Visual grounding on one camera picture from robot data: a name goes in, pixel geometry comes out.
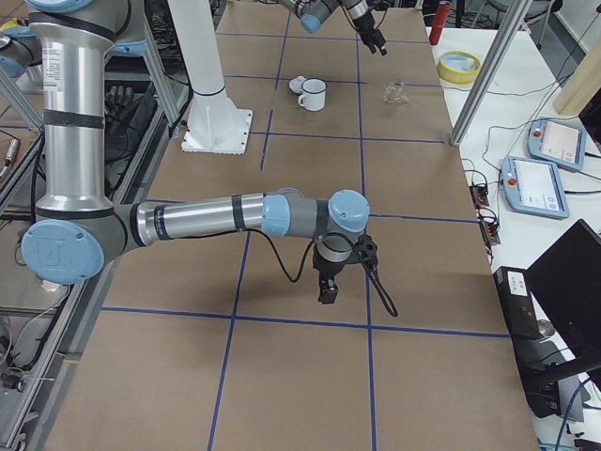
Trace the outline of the aluminium frame post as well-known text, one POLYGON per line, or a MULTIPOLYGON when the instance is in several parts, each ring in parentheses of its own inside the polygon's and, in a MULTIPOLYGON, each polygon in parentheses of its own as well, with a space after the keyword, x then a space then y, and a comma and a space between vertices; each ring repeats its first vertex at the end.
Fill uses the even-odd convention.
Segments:
POLYGON ((532 0, 516 0, 506 11, 500 29, 492 41, 480 72, 455 123, 450 136, 452 146, 458 147, 467 134, 470 124, 475 119, 487 90, 531 5, 532 0))

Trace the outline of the upper teach pendant tablet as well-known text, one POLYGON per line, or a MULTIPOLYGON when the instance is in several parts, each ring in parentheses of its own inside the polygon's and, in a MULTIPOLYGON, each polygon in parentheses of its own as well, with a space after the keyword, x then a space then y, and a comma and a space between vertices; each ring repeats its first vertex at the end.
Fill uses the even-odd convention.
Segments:
POLYGON ((577 172, 584 165, 586 133, 558 119, 537 119, 530 126, 527 148, 534 158, 577 172))

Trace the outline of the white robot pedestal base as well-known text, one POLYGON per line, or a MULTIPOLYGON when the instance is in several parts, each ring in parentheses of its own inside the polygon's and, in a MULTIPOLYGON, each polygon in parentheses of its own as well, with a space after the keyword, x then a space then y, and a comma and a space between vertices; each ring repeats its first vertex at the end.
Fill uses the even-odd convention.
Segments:
POLYGON ((182 141, 186 152, 241 155, 253 112, 229 98, 208 1, 168 3, 193 92, 182 141))

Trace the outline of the clear plastic funnel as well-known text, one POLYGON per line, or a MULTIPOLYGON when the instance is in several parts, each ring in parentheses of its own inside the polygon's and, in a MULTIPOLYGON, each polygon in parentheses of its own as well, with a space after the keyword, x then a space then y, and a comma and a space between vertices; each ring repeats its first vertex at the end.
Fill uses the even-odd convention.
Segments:
POLYGON ((410 99, 406 93, 406 85, 402 80, 397 80, 386 86, 383 101, 388 104, 408 104, 410 99))

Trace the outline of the red cylinder bottle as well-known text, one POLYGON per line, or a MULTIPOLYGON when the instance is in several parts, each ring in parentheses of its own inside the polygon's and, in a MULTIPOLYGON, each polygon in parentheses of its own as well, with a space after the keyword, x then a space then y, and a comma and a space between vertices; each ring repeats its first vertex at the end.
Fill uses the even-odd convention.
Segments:
POLYGON ((448 14, 451 10, 452 2, 448 0, 441 0, 438 2, 436 13, 434 16, 434 21, 431 25, 431 31, 429 34, 429 43, 432 46, 436 46, 439 44, 440 36, 442 34, 442 30, 446 24, 446 20, 448 18, 448 14))

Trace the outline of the white ceramic lid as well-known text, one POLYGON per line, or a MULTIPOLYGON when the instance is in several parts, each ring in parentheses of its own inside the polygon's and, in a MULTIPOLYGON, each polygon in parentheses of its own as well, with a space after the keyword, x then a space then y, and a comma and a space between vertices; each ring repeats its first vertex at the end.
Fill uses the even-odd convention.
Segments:
POLYGON ((303 92, 302 84, 305 80, 306 78, 304 76, 299 75, 288 82, 288 88, 293 94, 300 95, 303 92))

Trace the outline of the yellow rimmed blue bowl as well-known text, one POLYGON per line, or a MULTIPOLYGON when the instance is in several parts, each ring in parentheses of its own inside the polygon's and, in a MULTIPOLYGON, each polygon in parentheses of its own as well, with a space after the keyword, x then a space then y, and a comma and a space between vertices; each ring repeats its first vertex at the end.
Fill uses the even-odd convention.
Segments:
POLYGON ((473 83, 482 67, 481 60, 464 51, 448 51, 439 57, 437 72, 439 78, 454 85, 473 83))

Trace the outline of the white enamel mug blue rim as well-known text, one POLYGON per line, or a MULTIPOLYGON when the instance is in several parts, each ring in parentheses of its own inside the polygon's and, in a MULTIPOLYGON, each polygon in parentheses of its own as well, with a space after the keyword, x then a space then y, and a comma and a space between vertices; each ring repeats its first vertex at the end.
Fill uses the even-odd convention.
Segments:
POLYGON ((318 78, 306 79, 301 83, 298 105, 307 111, 317 112, 325 107, 327 84, 318 78))

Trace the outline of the brown paper table mat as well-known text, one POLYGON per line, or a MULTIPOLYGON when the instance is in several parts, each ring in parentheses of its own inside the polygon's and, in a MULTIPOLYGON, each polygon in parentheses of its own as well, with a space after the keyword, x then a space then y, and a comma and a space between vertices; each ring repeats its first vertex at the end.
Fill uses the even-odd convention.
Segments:
POLYGON ((47 449, 535 448, 424 25, 397 9, 382 29, 372 55, 342 15, 309 35, 284 8, 230 3, 217 40, 254 112, 247 150, 173 142, 148 197, 361 192, 397 315, 359 265, 320 303, 308 230, 157 241, 121 260, 47 449), (299 75, 327 84, 322 110, 298 105, 299 75), (408 104, 383 101, 397 80, 408 104))

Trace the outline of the teach pendant tablet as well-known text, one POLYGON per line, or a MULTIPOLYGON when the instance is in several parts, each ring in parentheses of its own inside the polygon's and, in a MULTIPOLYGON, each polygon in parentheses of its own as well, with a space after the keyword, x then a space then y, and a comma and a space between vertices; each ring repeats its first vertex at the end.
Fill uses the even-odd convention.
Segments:
POLYGON ((553 219, 570 216, 555 163, 508 156, 501 165, 501 179, 505 198, 513 211, 553 219))
POLYGON ((527 148, 534 158, 577 172, 584 165, 586 133, 558 119, 537 119, 530 126, 527 148))

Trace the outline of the black computer box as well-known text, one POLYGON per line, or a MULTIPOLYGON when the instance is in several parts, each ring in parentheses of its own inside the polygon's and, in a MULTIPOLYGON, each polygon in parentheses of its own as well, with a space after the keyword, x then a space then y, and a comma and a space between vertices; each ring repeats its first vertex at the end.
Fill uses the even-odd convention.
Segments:
POLYGON ((493 274, 507 329, 513 338, 537 340, 542 337, 528 288, 525 271, 500 266, 493 274))

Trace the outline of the lower teach pendant tablet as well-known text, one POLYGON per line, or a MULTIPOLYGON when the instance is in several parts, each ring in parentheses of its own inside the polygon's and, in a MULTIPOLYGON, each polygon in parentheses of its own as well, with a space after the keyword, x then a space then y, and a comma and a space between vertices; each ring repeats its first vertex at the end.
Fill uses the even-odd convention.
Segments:
POLYGON ((505 198, 513 211, 553 219, 570 216, 555 163, 508 156, 501 165, 501 179, 505 198))

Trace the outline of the black monitor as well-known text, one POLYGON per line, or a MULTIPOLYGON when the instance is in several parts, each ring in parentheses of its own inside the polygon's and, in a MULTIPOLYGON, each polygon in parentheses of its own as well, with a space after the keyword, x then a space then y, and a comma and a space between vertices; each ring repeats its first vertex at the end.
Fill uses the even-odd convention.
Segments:
POLYGON ((535 300, 589 370, 600 368, 600 235, 574 222, 526 271, 535 300))

